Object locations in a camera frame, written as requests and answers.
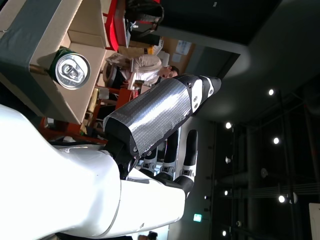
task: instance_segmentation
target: silver duct tape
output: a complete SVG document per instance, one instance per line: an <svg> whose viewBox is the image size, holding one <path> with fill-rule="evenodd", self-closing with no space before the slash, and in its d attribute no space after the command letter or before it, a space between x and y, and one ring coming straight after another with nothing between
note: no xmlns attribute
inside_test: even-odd
<svg viewBox="0 0 320 240"><path fill-rule="evenodd" d="M103 128L109 118L126 125L141 155L183 121L190 110L185 85L168 78L108 115L103 120Z"/></svg>

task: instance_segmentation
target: cardboard box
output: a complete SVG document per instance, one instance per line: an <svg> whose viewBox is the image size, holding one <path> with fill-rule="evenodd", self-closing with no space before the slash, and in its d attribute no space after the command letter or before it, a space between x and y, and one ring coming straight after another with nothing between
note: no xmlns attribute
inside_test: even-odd
<svg viewBox="0 0 320 240"><path fill-rule="evenodd" d="M25 2L8 1L0 12L1 30L10 27ZM30 99L30 94L37 95L37 92L22 91L1 73L0 81L37 115L80 124L85 117L106 53L107 38L101 0L62 0L32 54L30 64L49 69L60 46L69 47L89 61L91 75L83 87L68 90L50 76L32 72L39 89L49 99L49 104L43 107L40 97Z"/></svg>

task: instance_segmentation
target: gray tape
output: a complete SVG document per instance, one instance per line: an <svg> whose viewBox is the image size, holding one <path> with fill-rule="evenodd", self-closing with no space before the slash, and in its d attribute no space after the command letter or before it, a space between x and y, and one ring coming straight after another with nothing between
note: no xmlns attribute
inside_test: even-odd
<svg viewBox="0 0 320 240"><path fill-rule="evenodd" d="M185 85L168 78L107 116L103 127L109 118L126 125L141 155L182 122L190 110Z"/></svg>
<svg viewBox="0 0 320 240"><path fill-rule="evenodd" d="M62 0L27 0L0 39L0 72L46 114L56 109L29 72L31 58Z"/></svg>

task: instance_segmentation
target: pull tab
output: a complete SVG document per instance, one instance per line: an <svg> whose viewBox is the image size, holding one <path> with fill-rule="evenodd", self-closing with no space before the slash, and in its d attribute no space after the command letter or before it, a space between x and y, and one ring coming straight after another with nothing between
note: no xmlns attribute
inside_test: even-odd
<svg viewBox="0 0 320 240"><path fill-rule="evenodd" d="M62 72L71 79L76 79L79 76L79 72L70 64L63 65Z"/></svg>

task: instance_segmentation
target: black ceiling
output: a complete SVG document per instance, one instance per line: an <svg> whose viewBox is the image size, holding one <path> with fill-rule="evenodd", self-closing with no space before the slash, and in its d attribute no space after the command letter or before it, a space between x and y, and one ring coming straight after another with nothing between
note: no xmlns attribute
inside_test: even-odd
<svg viewBox="0 0 320 240"><path fill-rule="evenodd" d="M279 0L162 0L162 26L248 44Z"/></svg>

